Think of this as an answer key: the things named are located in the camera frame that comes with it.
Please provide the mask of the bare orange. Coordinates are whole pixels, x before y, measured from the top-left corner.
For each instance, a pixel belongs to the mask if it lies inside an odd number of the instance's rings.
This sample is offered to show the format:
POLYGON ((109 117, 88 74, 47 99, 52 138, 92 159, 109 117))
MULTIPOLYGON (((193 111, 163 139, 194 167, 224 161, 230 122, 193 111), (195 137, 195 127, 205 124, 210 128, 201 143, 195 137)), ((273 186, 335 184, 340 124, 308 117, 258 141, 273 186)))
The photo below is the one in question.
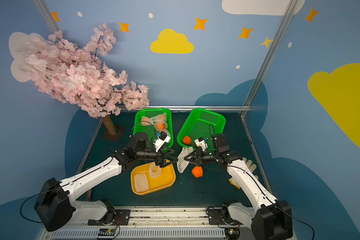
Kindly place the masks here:
POLYGON ((191 137, 189 137, 189 136, 184 136, 183 137, 183 144, 184 145, 189 146, 189 145, 191 145, 191 143, 192 143, 192 138, 191 137))
POLYGON ((200 166, 195 166, 193 169, 192 169, 192 175, 195 177, 195 178, 200 178, 204 175, 204 172, 203 172, 203 168, 200 167, 200 166))

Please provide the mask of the white foam net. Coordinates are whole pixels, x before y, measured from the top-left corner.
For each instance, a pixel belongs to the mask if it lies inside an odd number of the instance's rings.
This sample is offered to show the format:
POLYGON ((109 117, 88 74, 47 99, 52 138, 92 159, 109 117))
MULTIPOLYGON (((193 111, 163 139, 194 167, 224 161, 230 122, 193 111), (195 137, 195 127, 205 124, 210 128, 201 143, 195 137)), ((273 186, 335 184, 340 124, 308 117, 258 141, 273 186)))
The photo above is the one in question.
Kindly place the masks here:
POLYGON ((149 190, 149 182, 145 173, 134 176, 135 190, 137 193, 145 193, 149 190))
POLYGON ((158 178, 162 174, 160 166, 156 166, 155 163, 151 163, 149 167, 149 176, 153 179, 158 178))
POLYGON ((185 157, 191 154, 193 151, 194 148, 192 147, 183 147, 181 153, 178 155, 177 169, 180 174, 182 174, 189 165, 189 162, 185 160, 185 157))

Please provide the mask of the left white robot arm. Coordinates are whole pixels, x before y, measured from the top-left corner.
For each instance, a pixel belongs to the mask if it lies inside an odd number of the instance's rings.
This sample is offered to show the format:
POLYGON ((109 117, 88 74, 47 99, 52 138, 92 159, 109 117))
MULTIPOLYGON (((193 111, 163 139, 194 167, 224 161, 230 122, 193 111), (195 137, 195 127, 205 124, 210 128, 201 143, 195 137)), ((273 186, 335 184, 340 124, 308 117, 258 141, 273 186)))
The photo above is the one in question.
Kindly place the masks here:
POLYGON ((170 136, 160 132, 158 139, 152 143, 146 133, 137 132, 130 136, 130 141, 121 150, 113 153, 100 164, 80 174, 57 181, 47 180, 34 209, 48 232, 62 228, 70 221, 99 222, 105 226, 118 225, 114 207, 105 200, 81 207, 78 197, 100 183, 118 176, 138 161, 151 161, 164 168, 177 161, 172 156, 174 151, 167 147, 170 136))

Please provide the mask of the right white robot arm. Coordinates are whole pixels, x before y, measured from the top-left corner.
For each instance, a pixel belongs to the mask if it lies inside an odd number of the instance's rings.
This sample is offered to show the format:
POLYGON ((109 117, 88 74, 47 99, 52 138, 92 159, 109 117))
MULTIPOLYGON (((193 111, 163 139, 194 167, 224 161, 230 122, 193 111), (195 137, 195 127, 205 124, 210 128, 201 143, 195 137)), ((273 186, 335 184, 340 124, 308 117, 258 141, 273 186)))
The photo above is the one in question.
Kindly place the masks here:
POLYGON ((222 206, 222 219, 226 225, 245 226, 256 240, 287 240, 293 237, 292 210, 286 201, 273 196, 250 171, 236 151, 230 150, 224 134, 211 137, 213 150, 206 149, 204 141, 197 139, 197 149, 182 159, 196 166, 217 163, 226 169, 234 184, 247 196, 251 207, 235 201, 222 206))

